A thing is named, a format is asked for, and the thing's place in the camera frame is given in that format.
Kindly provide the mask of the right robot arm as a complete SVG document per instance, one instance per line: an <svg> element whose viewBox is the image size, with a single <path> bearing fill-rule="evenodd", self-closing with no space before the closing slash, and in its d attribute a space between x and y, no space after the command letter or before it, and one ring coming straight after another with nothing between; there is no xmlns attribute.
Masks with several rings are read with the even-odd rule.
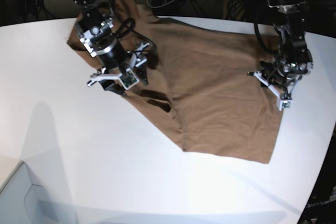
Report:
<svg viewBox="0 0 336 224"><path fill-rule="evenodd" d="M121 19L116 0L73 0L80 7L74 29L91 59L101 66L90 76L88 87L99 83L105 91L125 96L138 83L148 85L147 54L156 44L135 31L133 18Z"/></svg>

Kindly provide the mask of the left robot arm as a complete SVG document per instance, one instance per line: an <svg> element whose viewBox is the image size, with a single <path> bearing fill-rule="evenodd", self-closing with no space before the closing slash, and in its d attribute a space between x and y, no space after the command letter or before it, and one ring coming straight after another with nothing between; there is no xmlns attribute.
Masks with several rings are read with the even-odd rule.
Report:
<svg viewBox="0 0 336 224"><path fill-rule="evenodd" d="M258 27L258 18L254 20L255 35L262 49L272 56L269 62L261 61L259 71L251 72L280 101L288 103L291 93L299 80L308 75L313 68L313 58L305 41L305 21L303 11L305 0L266 0L267 6L258 11L258 15L267 9L276 9L280 17L273 27L280 43L277 49L265 45Z"/></svg>

